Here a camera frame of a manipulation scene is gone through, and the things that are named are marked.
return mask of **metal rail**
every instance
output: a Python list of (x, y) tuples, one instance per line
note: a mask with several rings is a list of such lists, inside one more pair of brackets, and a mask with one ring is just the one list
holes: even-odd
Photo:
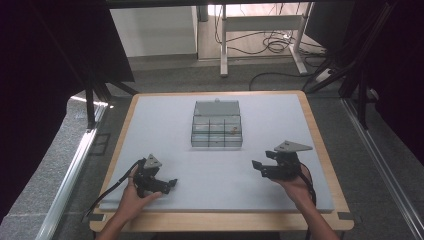
[(59, 224), (60, 218), (65, 210), (68, 199), (72, 193), (72, 189), (78, 179), (78, 175), (84, 165), (88, 150), (96, 136), (98, 124), (103, 117), (107, 103), (98, 104), (97, 110), (95, 112), (96, 124), (91, 131), (84, 133), (81, 142), (78, 146), (78, 149), (72, 159), (71, 165), (66, 172), (66, 175), (62, 181), (62, 184), (59, 187), (59, 190), (56, 194), (56, 197), (53, 200), (52, 205), (41, 225), (41, 228), (37, 234), (37, 240), (47, 240), (51, 239), (56, 231), (56, 228)]
[(424, 225), (420, 215), (396, 180), (369, 131), (365, 130), (356, 118), (353, 103), (346, 99), (342, 99), (342, 103), (415, 239), (424, 239)]

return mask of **gray floor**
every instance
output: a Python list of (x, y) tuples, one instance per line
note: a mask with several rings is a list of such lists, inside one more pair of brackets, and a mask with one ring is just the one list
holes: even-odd
[[(143, 59), (131, 59), (135, 83), (131, 87), (148, 92), (247, 91), (250, 80), (263, 72), (296, 74), (291, 59), (230, 61), (229, 77), (219, 77), (217, 61), (193, 59), (174, 61), (161, 58), (140, 65)], [(266, 75), (255, 80), (253, 90), (300, 89), (305, 78)], [(414, 239), (398, 206), (364, 147), (337, 97), (336, 82), (308, 96), (314, 117), (324, 139), (334, 169), (355, 218), (355, 227), (344, 239)], [(110, 86), (114, 97), (101, 122), (98, 139), (91, 149), (74, 188), (54, 239), (92, 239), (82, 212), (98, 196), (114, 146), (119, 136), (130, 96)], [(46, 154), (9, 215), (0, 227), (0, 239), (34, 239), (49, 210), (64, 174), (86, 127), (85, 105), (70, 100), (68, 114)], [(368, 107), (370, 133), (380, 146), (389, 166), (421, 217), (424, 215), (424, 170), (411, 152), (382, 121), (374, 107)], [(121, 239), (150, 239), (152, 233), (124, 233)], [(281, 233), (282, 239), (303, 239), (303, 232)]]

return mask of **clear plastic box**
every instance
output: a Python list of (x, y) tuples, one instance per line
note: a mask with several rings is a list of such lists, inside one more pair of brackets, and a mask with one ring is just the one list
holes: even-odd
[(193, 147), (241, 147), (243, 135), (238, 101), (197, 101), (193, 115)]

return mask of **black curtain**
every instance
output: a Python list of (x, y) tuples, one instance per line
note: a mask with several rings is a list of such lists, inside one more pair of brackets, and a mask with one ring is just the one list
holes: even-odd
[[(356, 1), (345, 42), (385, 1)], [(379, 94), (376, 110), (424, 164), (424, 1), (397, 1), (363, 65), (369, 87)], [(350, 62), (363, 44), (347, 49), (339, 63)]]
[(3, 218), (59, 130), (69, 98), (88, 79), (133, 76), (103, 1), (1, 1), (0, 31)]

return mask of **black cable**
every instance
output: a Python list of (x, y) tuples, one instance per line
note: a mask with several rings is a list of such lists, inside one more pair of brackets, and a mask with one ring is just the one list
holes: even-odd
[[(311, 174), (311, 171), (309, 171), (309, 168), (305, 164), (303, 164), (303, 163), (301, 163), (301, 164), (308, 170), (309, 174)], [(316, 195), (316, 192), (315, 192), (315, 189), (314, 189), (314, 186), (313, 186), (312, 175), (311, 175), (311, 180), (309, 180), (305, 176), (305, 174), (303, 174), (302, 170), (300, 170), (297, 174), (303, 180), (303, 182), (305, 182), (306, 186), (308, 187), (309, 194), (311, 194), (311, 197), (312, 197), (312, 202), (316, 206), (317, 205), (317, 195)], [(311, 239), (311, 230), (308, 227), (308, 230), (306, 230), (305, 240), (309, 240), (309, 239)]]
[(266, 72), (266, 73), (259, 73), (256, 76), (254, 76), (250, 82), (249, 82), (249, 91), (252, 91), (252, 84), (255, 81), (256, 78), (262, 76), (262, 75), (282, 75), (282, 76), (287, 76), (287, 77), (309, 77), (309, 76), (313, 76), (314, 74), (309, 74), (309, 75), (292, 75), (292, 74), (288, 74), (288, 73), (279, 73), (279, 72)]
[(110, 187), (108, 190), (106, 190), (104, 193), (102, 193), (102, 195), (100, 195), (96, 201), (94, 201), (94, 203), (90, 206), (89, 209), (87, 209), (85, 211), (85, 214), (83, 215), (81, 222), (83, 222), (85, 219), (88, 218), (88, 216), (90, 215), (90, 213), (94, 210), (94, 208), (97, 206), (97, 204), (109, 193), (111, 193), (113, 190), (115, 190), (119, 185), (121, 185), (121, 183), (130, 175), (132, 169), (137, 166), (139, 161), (137, 161), (136, 163), (134, 163), (130, 169), (128, 169), (128, 171), (124, 174), (124, 176), (122, 176), (118, 182), (116, 182), (112, 187)]

